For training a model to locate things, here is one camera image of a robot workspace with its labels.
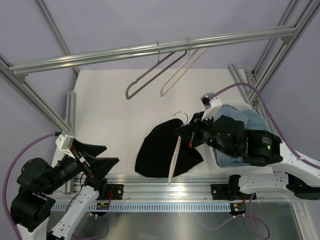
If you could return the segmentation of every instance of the white plastic hanger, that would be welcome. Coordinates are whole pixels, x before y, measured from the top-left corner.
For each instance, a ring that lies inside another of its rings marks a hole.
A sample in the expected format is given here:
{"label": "white plastic hanger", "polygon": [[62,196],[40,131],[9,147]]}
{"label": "white plastic hanger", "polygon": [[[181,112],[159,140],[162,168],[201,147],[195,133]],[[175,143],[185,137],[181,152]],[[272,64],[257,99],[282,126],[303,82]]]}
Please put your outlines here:
{"label": "white plastic hanger", "polygon": [[[189,122],[189,117],[188,115],[184,112],[184,111],[177,111],[175,114],[173,114],[172,116],[175,116],[176,114],[185,114],[186,115],[186,122],[183,125],[186,125]],[[175,172],[175,168],[176,168],[176,164],[177,164],[177,159],[178,159],[178,154],[179,154],[179,150],[180,150],[180,144],[181,144],[181,137],[178,136],[178,140],[176,142],[175,145],[175,149],[172,155],[172,159],[171,159],[171,163],[170,163],[170,169],[169,169],[169,176],[168,176],[168,184],[171,184],[171,180],[174,177],[174,172]]]}
{"label": "white plastic hanger", "polygon": [[165,86],[172,80],[172,78],[184,67],[184,65],[187,64],[187,62],[189,62],[193,56],[199,51],[199,49],[195,50],[190,56],[188,56],[188,58],[182,63],[182,65],[177,69],[177,71],[169,78],[168,81],[166,81],[166,83],[163,85],[163,87],[161,88],[160,91],[160,97],[163,97],[164,95],[167,94],[167,92],[169,92],[169,90],[183,77],[183,75],[185,75],[185,73],[195,64],[196,61],[198,61],[198,59],[208,50],[208,47],[206,49],[204,49],[202,51],[202,53],[199,54],[199,56],[197,56],[195,58],[195,60],[191,63],[191,65],[186,68],[183,73],[178,77],[178,79],[164,92],[164,88]]}

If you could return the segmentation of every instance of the metal hook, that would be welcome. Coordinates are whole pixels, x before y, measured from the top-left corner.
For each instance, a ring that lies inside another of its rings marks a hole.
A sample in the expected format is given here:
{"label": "metal hook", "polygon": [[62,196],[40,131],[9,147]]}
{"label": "metal hook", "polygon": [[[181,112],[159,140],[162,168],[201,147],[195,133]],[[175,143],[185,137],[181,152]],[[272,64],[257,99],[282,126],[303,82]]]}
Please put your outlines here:
{"label": "metal hook", "polygon": [[186,39],[189,40],[189,45],[190,45],[190,49],[189,49],[189,53],[188,53],[188,57],[190,57],[190,51],[191,51],[191,41],[190,41],[190,38],[186,37]]}
{"label": "metal hook", "polygon": [[177,111],[175,114],[172,114],[172,116],[175,116],[177,114],[185,114],[186,116],[186,122],[183,125],[186,125],[189,122],[188,114],[186,114],[184,111]]}
{"label": "metal hook", "polygon": [[158,62],[160,61],[160,45],[159,45],[159,42],[156,41],[156,44],[158,45]]}

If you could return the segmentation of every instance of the white table surface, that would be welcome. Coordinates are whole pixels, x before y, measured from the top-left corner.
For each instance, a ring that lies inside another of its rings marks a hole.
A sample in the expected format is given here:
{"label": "white table surface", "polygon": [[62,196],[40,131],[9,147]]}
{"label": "white table surface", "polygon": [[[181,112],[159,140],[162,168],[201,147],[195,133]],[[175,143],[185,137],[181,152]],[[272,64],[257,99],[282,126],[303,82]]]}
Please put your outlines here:
{"label": "white table surface", "polygon": [[[155,70],[140,82],[145,83]],[[227,69],[190,69],[183,78],[164,96],[160,89],[175,72],[167,70],[131,100],[125,97],[127,86],[145,70],[81,70],[74,87],[75,91],[75,138],[78,141],[107,146],[100,157],[117,157],[120,162],[110,174],[140,176],[135,172],[136,157],[145,137],[160,123],[172,119],[172,114],[183,111],[192,118],[204,110],[200,97],[217,92],[234,83]],[[240,73],[245,79],[243,69]],[[238,89],[232,88],[220,96],[222,103],[242,102]],[[176,116],[185,121],[184,114]],[[227,177],[233,174],[256,175],[272,173],[271,167],[249,167],[221,170],[213,160],[208,146],[197,150],[203,162],[183,174],[183,177]],[[62,158],[56,151],[52,164]]]}

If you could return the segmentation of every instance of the aluminum rail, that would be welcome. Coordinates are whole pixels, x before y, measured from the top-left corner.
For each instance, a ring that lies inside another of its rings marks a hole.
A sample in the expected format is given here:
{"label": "aluminum rail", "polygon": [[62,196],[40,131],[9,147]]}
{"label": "aluminum rail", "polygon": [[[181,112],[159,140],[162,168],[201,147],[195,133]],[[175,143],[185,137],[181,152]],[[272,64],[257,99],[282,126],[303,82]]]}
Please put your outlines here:
{"label": "aluminum rail", "polygon": [[15,77],[8,65],[0,58],[0,77],[3,77],[34,109],[36,109],[57,130],[71,131],[71,127],[39,96],[35,89],[23,78]]}
{"label": "aluminum rail", "polygon": [[186,38],[184,40],[162,42],[159,44],[153,43],[140,46],[116,48],[110,50],[14,63],[9,67],[9,70],[12,71],[16,76],[27,75],[29,73],[49,71],[80,65],[97,64],[109,61],[139,58],[151,55],[167,54],[179,51],[245,43],[265,39],[290,37],[295,31],[296,28],[294,26],[286,25],[259,31],[225,34],[201,38]]}
{"label": "aluminum rail", "polygon": [[[298,5],[298,0],[291,0],[288,4],[288,6],[286,7],[286,10],[284,11],[278,26],[283,26],[285,24],[287,24],[289,18],[292,16],[296,6]],[[265,64],[266,60],[268,59],[269,54],[272,52],[272,50],[274,49],[275,45],[276,45],[276,40],[277,39],[270,39],[268,44],[265,46],[265,49],[258,61],[258,63],[256,64],[254,70],[253,70],[253,75],[254,77],[256,77],[258,75],[259,70],[261,69],[261,67]]]}
{"label": "aluminum rail", "polygon": [[[40,12],[42,13],[46,23],[48,24],[50,30],[52,31],[52,34],[54,35],[57,43],[59,44],[61,50],[64,52],[65,55],[70,55],[69,48],[63,39],[59,29],[57,28],[57,25],[51,16],[49,9],[47,5],[45,4],[44,0],[34,0],[35,4],[39,7]],[[79,75],[79,69],[75,66],[73,68],[74,73],[78,76]]]}
{"label": "aluminum rail", "polygon": [[[284,63],[285,59],[294,48],[300,37],[303,35],[305,30],[308,28],[314,17],[320,10],[320,0],[310,0],[304,10],[302,15],[296,23],[296,31],[293,33],[291,39],[287,44],[283,43],[279,51],[272,59],[271,63],[265,70],[259,75],[259,78],[256,81],[255,87],[262,91],[268,82],[275,76],[276,72],[279,70],[280,66]],[[249,102],[251,103],[257,97],[257,94],[254,91],[251,91],[249,94]]]}

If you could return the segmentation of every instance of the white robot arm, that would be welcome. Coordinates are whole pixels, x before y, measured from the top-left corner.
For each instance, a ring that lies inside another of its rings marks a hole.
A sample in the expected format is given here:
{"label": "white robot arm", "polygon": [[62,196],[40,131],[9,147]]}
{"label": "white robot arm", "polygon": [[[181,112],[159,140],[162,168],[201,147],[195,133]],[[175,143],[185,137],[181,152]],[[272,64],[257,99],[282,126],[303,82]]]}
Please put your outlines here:
{"label": "white robot arm", "polygon": [[81,189],[75,202],[66,212],[63,218],[51,229],[47,236],[47,217],[32,232],[18,224],[17,227],[23,240],[70,240],[80,220],[89,209],[89,206],[99,197],[99,192],[91,186],[84,186]]}
{"label": "white robot arm", "polygon": [[297,158],[285,143],[280,143],[280,155],[283,160],[269,166],[276,167],[281,172],[241,176],[238,182],[239,191],[244,194],[293,192],[297,198],[319,200],[320,170],[306,164],[305,161],[316,166],[320,166],[320,161],[301,153],[301,158]]}

